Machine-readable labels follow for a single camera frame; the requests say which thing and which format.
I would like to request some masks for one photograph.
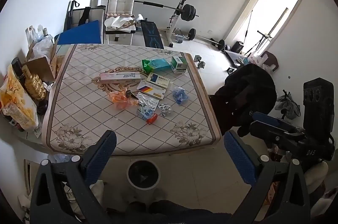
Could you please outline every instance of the black handle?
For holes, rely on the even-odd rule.
[[[152,3],[152,2],[147,2],[147,1],[144,1],[144,2],[143,2],[143,5],[149,5],[149,6],[154,6],[154,7],[163,8],[163,5],[161,5],[161,4]]]

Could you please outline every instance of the blue board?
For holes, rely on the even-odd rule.
[[[57,44],[101,44],[99,21],[92,21],[61,33]]]

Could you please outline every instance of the folded cloth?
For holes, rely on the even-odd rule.
[[[125,31],[125,32],[131,32],[135,31],[135,17],[133,15],[126,15],[126,14],[121,14],[121,15],[111,15],[107,14],[108,19],[104,21],[104,25],[115,31]]]

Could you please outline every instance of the window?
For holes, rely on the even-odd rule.
[[[286,26],[297,3],[300,0],[249,0],[226,42],[241,41],[242,54],[261,55]]]

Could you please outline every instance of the snack bag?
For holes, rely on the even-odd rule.
[[[39,125],[37,106],[16,78],[12,66],[7,68],[7,78],[0,88],[2,111],[10,115],[26,131]]]

